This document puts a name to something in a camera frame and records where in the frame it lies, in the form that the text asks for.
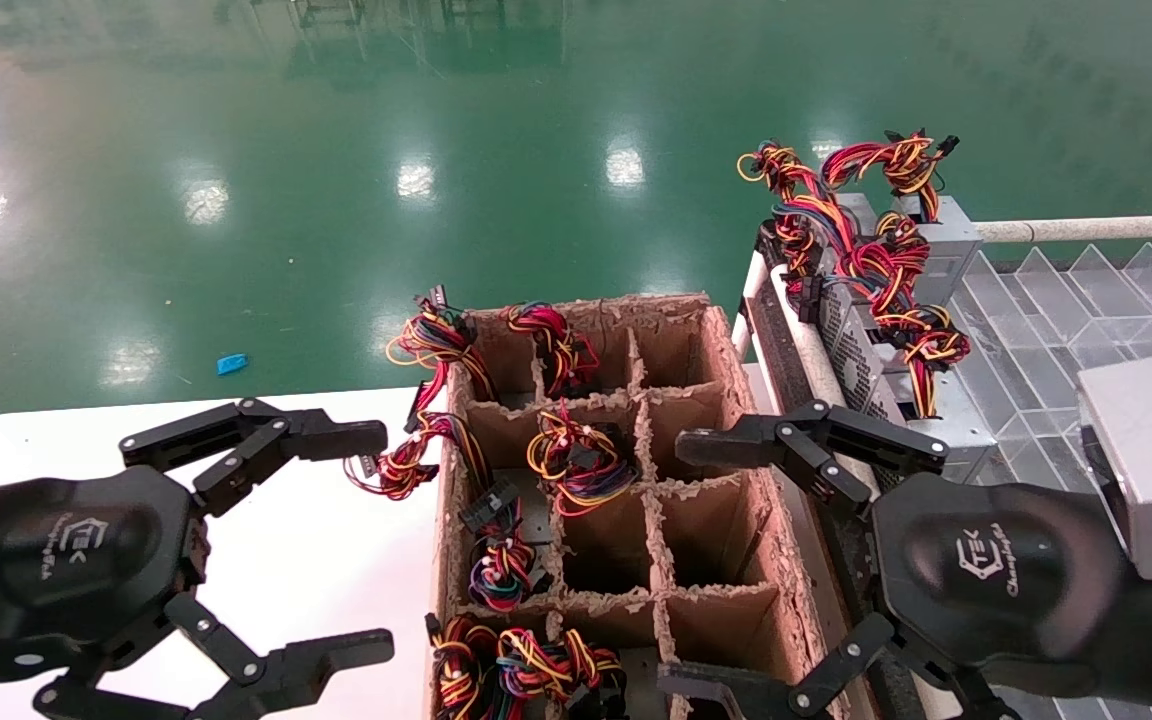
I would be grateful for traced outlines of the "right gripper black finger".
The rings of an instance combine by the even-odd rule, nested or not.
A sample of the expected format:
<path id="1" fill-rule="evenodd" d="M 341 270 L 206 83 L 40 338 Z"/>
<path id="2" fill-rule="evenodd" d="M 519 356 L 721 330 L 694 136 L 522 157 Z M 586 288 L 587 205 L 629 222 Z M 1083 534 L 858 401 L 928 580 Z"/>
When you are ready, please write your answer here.
<path id="1" fill-rule="evenodd" d="M 1011 719 L 1014 712 L 992 692 L 982 670 L 1020 647 L 1021 628 L 1010 619 L 969 623 L 941 644 L 927 644 L 914 626 L 872 612 L 797 684 L 736 667 L 676 662 L 660 666 L 658 687 L 690 700 L 721 703 L 732 719 L 829 719 L 829 706 L 847 685 L 882 653 L 902 651 L 910 669 L 933 667 L 932 675 L 943 679 L 960 703 L 961 719 Z"/>
<path id="2" fill-rule="evenodd" d="M 838 518 L 867 520 L 881 497 L 838 456 L 897 473 L 904 486 L 948 484 L 938 439 L 823 400 L 780 416 L 744 414 L 730 429 L 681 430 L 676 455 L 694 467 L 776 468 Z"/>

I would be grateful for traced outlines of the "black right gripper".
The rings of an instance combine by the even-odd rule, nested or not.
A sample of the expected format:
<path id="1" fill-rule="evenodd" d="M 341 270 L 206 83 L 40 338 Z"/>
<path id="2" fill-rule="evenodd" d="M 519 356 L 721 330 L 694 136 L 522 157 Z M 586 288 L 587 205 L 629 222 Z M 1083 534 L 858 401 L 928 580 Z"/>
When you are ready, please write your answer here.
<path id="1" fill-rule="evenodd" d="M 872 505 L 884 607 L 952 669 L 1078 674 L 1128 560 L 1097 497 L 915 473 Z"/>

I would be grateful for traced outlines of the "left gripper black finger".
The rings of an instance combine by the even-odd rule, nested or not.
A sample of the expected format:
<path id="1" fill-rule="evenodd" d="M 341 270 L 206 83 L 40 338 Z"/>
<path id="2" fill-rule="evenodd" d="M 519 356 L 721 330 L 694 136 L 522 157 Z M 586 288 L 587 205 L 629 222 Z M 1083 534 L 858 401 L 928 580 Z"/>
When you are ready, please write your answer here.
<path id="1" fill-rule="evenodd" d="M 323 409 L 285 411 L 259 397 L 142 430 L 120 442 L 124 465 L 170 471 L 219 455 L 195 478 L 202 514 L 220 518 L 294 458 L 310 462 L 376 455 L 388 445 L 382 420 L 329 419 Z"/>

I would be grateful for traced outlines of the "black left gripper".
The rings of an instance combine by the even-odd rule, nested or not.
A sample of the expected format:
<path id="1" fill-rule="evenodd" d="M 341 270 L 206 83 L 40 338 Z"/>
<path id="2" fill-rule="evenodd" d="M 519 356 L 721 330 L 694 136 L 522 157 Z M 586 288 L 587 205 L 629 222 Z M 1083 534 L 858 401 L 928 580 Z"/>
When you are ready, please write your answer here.
<path id="1" fill-rule="evenodd" d="M 0 486 L 0 683 L 71 669 L 36 694 L 47 719 L 262 719 L 314 705 L 338 670 L 393 659 L 387 629 L 256 655 L 196 600 L 209 547 L 195 497 L 151 468 Z M 227 674 L 195 708 L 97 687 L 173 632 Z"/>

